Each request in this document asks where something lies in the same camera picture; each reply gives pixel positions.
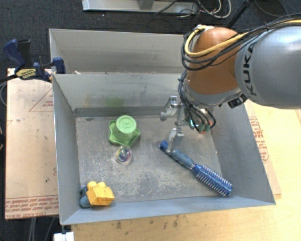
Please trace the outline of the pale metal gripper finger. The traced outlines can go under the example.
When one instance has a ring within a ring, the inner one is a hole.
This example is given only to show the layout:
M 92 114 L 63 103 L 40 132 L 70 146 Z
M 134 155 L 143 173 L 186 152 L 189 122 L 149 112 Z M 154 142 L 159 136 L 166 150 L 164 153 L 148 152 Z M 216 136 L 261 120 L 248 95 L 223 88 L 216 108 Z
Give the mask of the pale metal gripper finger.
M 169 154 L 175 146 L 178 146 L 181 142 L 181 140 L 184 137 L 184 133 L 182 128 L 177 127 L 173 128 L 169 134 L 168 140 L 167 140 L 167 148 L 165 151 Z
M 164 107 L 164 112 L 160 114 L 160 120 L 166 121 L 168 117 L 174 116 L 178 109 L 178 98 L 177 96 L 170 96 Z

